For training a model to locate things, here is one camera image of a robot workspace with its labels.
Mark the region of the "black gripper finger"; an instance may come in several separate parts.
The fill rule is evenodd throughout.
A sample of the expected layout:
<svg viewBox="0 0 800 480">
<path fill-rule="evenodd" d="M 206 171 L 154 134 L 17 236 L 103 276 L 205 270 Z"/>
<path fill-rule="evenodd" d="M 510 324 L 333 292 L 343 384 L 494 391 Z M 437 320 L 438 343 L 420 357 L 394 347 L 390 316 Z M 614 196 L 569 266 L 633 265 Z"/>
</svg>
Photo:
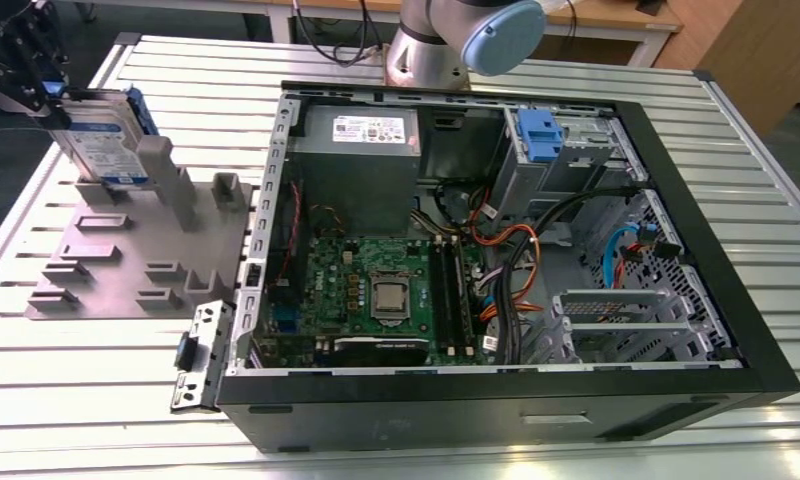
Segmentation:
<svg viewBox="0 0 800 480">
<path fill-rule="evenodd" d="M 70 127 L 70 117 L 62 105 L 66 99 L 69 99 L 66 92 L 46 97 L 46 114 L 42 116 L 42 127 L 49 131 L 67 130 Z"/>
</svg>

